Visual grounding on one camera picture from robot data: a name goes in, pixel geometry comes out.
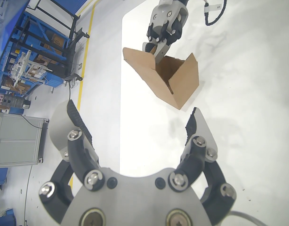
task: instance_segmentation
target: black metal stand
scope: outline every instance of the black metal stand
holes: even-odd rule
[[[62,21],[58,20],[57,18],[55,18],[54,16],[52,16],[51,14],[49,14],[48,12],[46,12],[44,9],[37,7],[38,10],[42,11],[43,13],[45,13],[46,15],[48,15],[49,17],[51,17],[52,19],[54,19],[55,21],[57,21],[58,23],[60,23],[61,25],[63,25],[64,27],[66,27],[67,29],[70,30],[69,33],[69,39],[70,42],[68,44],[67,48],[62,48],[58,45],[56,45],[53,42],[47,41],[46,39],[44,39],[43,37],[40,37],[30,31],[28,31],[28,25],[24,26],[24,28],[22,27],[17,27],[18,30],[22,31],[22,34],[25,34],[25,38],[23,40],[16,40],[16,39],[11,39],[11,41],[13,43],[16,43],[17,45],[24,47],[28,50],[31,50],[39,55],[42,55],[44,57],[47,57],[51,60],[56,61],[57,63],[60,63],[61,65],[57,65],[57,64],[52,64],[49,63],[47,65],[47,68],[50,69],[51,71],[47,71],[50,72],[60,78],[63,79],[68,79],[68,77],[70,77],[72,75],[71,70],[72,70],[72,65],[73,65],[73,59],[74,59],[74,55],[75,55],[75,48],[76,48],[76,44],[77,42],[82,38],[82,37],[86,37],[89,38],[90,36],[87,33],[84,33],[82,31],[82,28],[76,32],[75,31],[75,27],[76,27],[76,23],[78,21],[78,19],[80,18],[80,16],[76,16],[75,14],[72,14],[70,11],[68,11],[67,9],[65,9],[63,6],[61,6],[59,3],[57,3],[54,0],[50,0],[52,1],[54,4],[56,4],[58,7],[60,7],[63,11],[65,11],[66,13],[68,13],[71,17],[72,17],[72,25],[71,27],[67,26],[65,23],[63,23]],[[63,57],[66,57],[66,60],[61,60],[59,59],[57,56],[54,56],[46,51],[40,51],[34,47],[31,47],[29,45],[26,44],[26,39],[28,36],[34,37],[38,40],[40,40],[41,42],[43,42],[44,44],[49,45],[50,47],[55,48],[56,50],[60,51],[62,53]]]

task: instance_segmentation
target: gray metal cabinet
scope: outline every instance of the gray metal cabinet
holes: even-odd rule
[[[0,113],[0,168],[42,162],[48,120],[25,118]]]

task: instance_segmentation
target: black fastener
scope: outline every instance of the black fastener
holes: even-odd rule
[[[159,190],[162,190],[165,188],[165,180],[163,178],[156,178],[155,185]]]
[[[109,189],[114,189],[116,186],[117,186],[117,179],[114,177],[109,178],[107,181],[107,187]]]

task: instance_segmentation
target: blue shelving rack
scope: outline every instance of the blue shelving rack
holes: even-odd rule
[[[11,92],[16,96],[26,97],[28,96],[36,87],[41,85],[41,82],[35,82],[29,78],[22,77],[24,84],[30,86],[24,94],[20,94],[17,91],[11,91],[2,89],[2,83],[5,78],[8,78],[8,66],[10,65],[11,59],[15,59],[14,63],[17,63],[18,59],[21,57],[22,53],[27,53],[27,46],[32,46],[36,52],[32,52],[29,60],[34,61],[39,55],[38,52],[44,52],[45,55],[49,55],[51,58],[56,57],[60,62],[66,62],[67,58],[60,51],[57,53],[56,49],[52,47],[45,48],[45,42],[51,42],[52,36],[58,36],[63,40],[63,45],[55,46],[59,50],[66,49],[69,46],[70,39],[64,34],[60,33],[50,25],[46,24],[42,20],[36,18],[28,12],[24,12],[23,16],[20,18],[16,30],[12,34],[6,50],[3,54],[2,61],[0,61],[0,93]],[[45,85],[52,87],[57,87],[63,83],[63,79],[53,75],[52,73],[43,74],[40,79],[45,80]]]

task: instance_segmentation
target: open cardboard box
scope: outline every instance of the open cardboard box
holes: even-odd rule
[[[193,54],[185,61],[165,56],[158,64],[149,52],[125,47],[123,56],[154,94],[176,109],[181,109],[199,86],[198,62]]]

